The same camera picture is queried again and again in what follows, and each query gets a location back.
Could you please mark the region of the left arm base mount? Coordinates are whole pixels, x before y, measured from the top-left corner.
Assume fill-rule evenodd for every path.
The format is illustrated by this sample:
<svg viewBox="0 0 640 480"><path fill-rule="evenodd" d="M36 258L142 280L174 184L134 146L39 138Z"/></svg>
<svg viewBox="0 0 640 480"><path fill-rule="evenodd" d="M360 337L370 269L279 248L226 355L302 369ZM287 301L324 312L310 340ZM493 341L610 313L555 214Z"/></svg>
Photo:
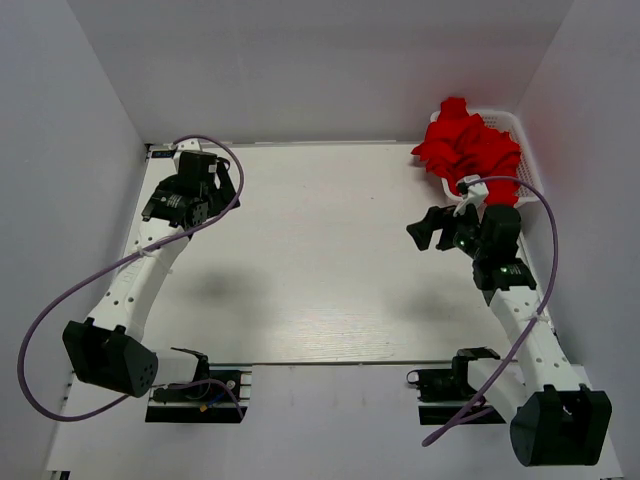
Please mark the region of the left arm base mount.
<svg viewBox="0 0 640 480"><path fill-rule="evenodd" d="M250 367L211 365L203 383L177 389L154 387L145 422L152 424L240 424L247 412L252 385Z"/></svg>

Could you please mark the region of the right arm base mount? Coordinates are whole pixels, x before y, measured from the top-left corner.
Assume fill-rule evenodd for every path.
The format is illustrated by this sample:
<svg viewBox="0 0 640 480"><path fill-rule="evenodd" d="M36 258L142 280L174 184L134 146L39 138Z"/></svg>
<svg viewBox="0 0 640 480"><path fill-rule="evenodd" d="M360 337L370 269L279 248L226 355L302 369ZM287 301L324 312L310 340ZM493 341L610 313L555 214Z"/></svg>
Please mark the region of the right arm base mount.
<svg viewBox="0 0 640 480"><path fill-rule="evenodd" d="M413 369L407 373L406 383L418 393L422 426L443 426L475 394L457 380L451 368Z"/></svg>

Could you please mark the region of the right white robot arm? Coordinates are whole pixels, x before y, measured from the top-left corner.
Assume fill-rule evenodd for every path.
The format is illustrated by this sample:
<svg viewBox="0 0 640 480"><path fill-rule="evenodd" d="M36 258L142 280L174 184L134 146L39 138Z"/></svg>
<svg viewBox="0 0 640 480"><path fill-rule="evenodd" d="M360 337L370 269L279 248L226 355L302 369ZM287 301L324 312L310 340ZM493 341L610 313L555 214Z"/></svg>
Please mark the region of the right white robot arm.
<svg viewBox="0 0 640 480"><path fill-rule="evenodd" d="M486 399L509 425L518 461L526 466L594 466L605 443L612 405L593 390L568 362L552 327L538 307L537 284L518 257L519 212L493 205L479 214L469 205L432 207L406 228L421 251L440 234L437 250L457 248L472 260L473 280L500 321L511 344L519 377L486 350L462 352L463 366L451 374L453 390L478 402Z"/></svg>

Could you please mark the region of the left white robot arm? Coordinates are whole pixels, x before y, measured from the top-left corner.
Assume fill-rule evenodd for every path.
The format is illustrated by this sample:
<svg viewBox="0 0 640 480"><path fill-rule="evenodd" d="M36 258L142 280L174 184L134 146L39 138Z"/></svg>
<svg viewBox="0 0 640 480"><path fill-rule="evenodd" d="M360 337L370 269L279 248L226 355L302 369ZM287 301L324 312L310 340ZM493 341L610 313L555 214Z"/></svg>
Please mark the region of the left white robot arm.
<svg viewBox="0 0 640 480"><path fill-rule="evenodd" d="M219 215L236 190L229 161L213 153L177 154L177 171L160 181L142 209L131 252L86 320L71 321L62 340L80 381L135 398L152 386L157 355L142 344L151 307L190 230Z"/></svg>

